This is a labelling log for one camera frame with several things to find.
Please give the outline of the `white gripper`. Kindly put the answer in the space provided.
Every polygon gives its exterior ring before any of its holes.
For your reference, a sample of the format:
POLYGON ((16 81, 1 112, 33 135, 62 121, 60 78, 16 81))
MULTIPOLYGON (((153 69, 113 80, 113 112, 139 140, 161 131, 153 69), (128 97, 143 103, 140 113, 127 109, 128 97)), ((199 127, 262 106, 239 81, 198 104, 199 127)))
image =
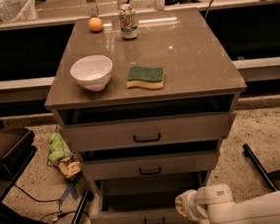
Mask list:
POLYGON ((189 190, 175 199, 175 208, 182 217, 191 221, 207 220, 208 213, 205 204, 201 203, 198 190, 189 190))

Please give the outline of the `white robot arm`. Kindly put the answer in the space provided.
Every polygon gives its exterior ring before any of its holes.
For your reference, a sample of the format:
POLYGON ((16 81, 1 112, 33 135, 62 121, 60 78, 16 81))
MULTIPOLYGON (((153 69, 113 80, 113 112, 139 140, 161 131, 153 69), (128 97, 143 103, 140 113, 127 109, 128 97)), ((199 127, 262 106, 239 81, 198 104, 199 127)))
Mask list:
POLYGON ((280 224, 280 190, 234 203, 230 186, 214 184, 188 190, 175 200, 175 208, 191 221, 210 224, 280 224))

